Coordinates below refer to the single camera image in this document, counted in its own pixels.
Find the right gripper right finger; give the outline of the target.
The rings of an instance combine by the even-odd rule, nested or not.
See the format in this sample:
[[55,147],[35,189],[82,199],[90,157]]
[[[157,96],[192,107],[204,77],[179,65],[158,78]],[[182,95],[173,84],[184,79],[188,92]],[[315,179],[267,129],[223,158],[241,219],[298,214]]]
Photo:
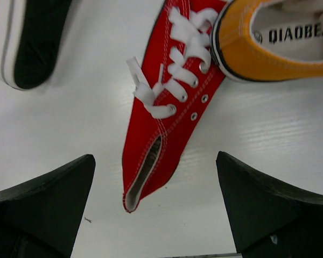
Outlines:
[[216,159],[242,257],[323,257],[323,195],[262,173],[226,152]]

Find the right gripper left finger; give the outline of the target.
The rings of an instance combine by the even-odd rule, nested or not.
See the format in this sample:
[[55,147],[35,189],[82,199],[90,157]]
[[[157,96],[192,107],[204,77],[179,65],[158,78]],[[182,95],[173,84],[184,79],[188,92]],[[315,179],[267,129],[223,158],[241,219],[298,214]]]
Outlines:
[[0,257],[70,257],[95,166],[86,154],[0,191]]

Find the red sneaker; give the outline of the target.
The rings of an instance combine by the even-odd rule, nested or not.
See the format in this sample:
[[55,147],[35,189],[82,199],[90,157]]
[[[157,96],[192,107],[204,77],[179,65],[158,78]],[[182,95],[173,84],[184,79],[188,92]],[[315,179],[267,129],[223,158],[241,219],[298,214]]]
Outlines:
[[135,83],[123,148],[123,206],[163,187],[197,123],[224,80],[209,36],[224,1],[165,1],[142,62],[127,61]]

